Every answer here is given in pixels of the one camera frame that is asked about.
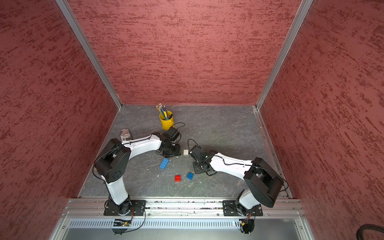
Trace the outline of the long blue lego brick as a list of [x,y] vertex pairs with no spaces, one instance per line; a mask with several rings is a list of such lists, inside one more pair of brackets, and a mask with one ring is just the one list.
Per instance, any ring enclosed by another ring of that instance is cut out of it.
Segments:
[[161,162],[159,168],[164,170],[164,169],[167,167],[169,161],[170,161],[169,159],[164,158],[164,159],[162,160],[162,162]]

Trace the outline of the small blue lego brick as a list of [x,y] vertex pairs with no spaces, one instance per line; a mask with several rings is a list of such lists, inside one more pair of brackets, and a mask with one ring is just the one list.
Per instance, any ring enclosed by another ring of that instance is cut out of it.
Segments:
[[194,174],[193,174],[193,173],[188,173],[188,174],[187,174],[187,179],[188,179],[188,180],[192,180],[193,177],[194,177]]

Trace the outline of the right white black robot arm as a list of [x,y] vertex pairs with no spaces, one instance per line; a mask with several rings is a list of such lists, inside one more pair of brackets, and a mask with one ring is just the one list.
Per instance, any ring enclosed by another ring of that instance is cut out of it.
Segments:
[[233,210],[240,216],[248,216],[258,205],[273,208],[285,180],[262,158],[240,160],[211,151],[209,153],[195,147],[189,151],[195,160],[196,174],[213,172],[226,173],[243,180],[248,189],[243,190],[235,200]]

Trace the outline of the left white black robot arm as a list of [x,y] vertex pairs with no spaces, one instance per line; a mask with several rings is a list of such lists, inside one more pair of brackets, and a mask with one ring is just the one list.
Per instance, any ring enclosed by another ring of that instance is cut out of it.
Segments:
[[133,213],[133,205],[123,180],[129,160],[151,151],[167,159],[177,157],[181,154],[178,144],[180,139],[180,133],[156,132],[136,140],[120,141],[116,138],[109,140],[93,164],[109,193],[106,216],[126,216]]

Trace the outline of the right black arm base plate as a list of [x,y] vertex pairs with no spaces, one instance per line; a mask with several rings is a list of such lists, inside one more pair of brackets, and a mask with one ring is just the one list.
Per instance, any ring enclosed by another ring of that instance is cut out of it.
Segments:
[[239,216],[239,217],[261,217],[263,216],[263,210],[261,205],[256,205],[251,209],[245,208],[238,201],[223,201],[224,216]]

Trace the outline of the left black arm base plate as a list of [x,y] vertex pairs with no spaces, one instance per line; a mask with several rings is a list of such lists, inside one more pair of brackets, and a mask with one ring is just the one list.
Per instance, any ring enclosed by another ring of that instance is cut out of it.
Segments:
[[145,200],[126,200],[117,205],[111,199],[105,202],[104,216],[143,216],[147,201]]

